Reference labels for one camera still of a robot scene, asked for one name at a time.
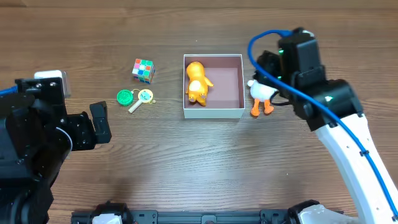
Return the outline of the green round lid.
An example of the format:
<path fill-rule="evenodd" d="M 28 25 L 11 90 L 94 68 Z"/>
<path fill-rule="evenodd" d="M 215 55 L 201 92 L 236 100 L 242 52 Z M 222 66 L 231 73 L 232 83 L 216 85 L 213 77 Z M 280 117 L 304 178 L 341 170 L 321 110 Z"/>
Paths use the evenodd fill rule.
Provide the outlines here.
<path fill-rule="evenodd" d="M 120 105 L 129 106 L 134 101 L 134 95 L 131 90 L 120 90 L 116 99 Z"/>

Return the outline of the white plush duck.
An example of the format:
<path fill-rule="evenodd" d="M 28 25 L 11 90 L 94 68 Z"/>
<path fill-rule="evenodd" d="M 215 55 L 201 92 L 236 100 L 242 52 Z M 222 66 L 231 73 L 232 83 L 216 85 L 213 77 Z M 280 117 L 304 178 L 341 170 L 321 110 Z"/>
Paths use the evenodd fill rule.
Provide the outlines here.
<path fill-rule="evenodd" d="M 250 88 L 250 95 L 254 99 L 254 104 L 251 109 L 251 115 L 260 115 L 260 102 L 263 102 L 264 104 L 264 113 L 271 114 L 274 110 L 274 107 L 271 105 L 271 96 L 277 92 L 277 89 L 267 85 L 263 85 L 257 80 L 249 80 L 247 82 L 247 85 Z"/>

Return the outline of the yellow wooden rattle toy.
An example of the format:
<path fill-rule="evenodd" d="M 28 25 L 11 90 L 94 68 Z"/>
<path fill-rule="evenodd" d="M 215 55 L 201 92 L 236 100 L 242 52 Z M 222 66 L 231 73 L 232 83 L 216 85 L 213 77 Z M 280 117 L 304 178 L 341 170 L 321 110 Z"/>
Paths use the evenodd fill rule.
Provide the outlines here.
<path fill-rule="evenodd" d="M 135 110 L 137 110 L 141 104 L 154 104 L 155 103 L 154 94 L 149 89 L 139 90 L 137 97 L 138 97 L 138 100 L 128 109 L 128 112 L 131 114 L 133 112 L 135 112 Z"/>

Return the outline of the colourful puzzle cube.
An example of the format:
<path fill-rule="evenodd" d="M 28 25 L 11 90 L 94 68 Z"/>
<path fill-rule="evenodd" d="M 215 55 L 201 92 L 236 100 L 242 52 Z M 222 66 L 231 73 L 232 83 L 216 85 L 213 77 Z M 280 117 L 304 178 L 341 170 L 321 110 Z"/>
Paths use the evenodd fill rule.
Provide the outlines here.
<path fill-rule="evenodd" d="M 155 74 L 155 67 L 153 61 L 135 59 L 132 69 L 133 79 L 138 82 L 151 84 Z"/>

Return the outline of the orange dinosaur toy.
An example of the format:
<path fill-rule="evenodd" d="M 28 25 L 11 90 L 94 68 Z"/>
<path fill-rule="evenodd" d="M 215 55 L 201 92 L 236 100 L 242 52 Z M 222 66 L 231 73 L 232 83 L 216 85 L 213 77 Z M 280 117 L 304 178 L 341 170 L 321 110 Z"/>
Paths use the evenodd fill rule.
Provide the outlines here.
<path fill-rule="evenodd" d="M 214 84 L 206 77 L 205 68 L 200 62 L 192 62 L 186 69 L 189 78 L 186 94 L 191 103 L 199 103 L 206 106 L 208 97 L 208 87 L 214 87 Z"/>

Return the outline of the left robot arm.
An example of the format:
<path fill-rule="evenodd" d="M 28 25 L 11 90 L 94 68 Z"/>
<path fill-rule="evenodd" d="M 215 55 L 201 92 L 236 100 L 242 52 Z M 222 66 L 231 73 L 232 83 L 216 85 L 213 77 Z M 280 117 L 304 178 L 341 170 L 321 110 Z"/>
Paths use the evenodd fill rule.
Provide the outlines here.
<path fill-rule="evenodd" d="M 1 223 L 47 223 L 65 159 L 110 142 L 106 102 L 68 114 L 69 96 L 61 70 L 37 72 L 1 91 Z"/>

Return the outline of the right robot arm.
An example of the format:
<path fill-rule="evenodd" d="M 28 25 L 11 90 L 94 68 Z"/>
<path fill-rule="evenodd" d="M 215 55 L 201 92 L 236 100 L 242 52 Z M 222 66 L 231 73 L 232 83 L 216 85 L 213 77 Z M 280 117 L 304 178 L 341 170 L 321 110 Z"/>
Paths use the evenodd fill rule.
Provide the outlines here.
<path fill-rule="evenodd" d="M 372 140 L 356 93 L 344 80 L 329 80 L 313 33 L 278 30 L 277 54 L 251 58 L 256 78 L 275 88 L 306 121 L 338 166 L 357 209 L 350 217 L 315 200 L 290 207 L 289 223 L 396 223 L 397 187 Z"/>

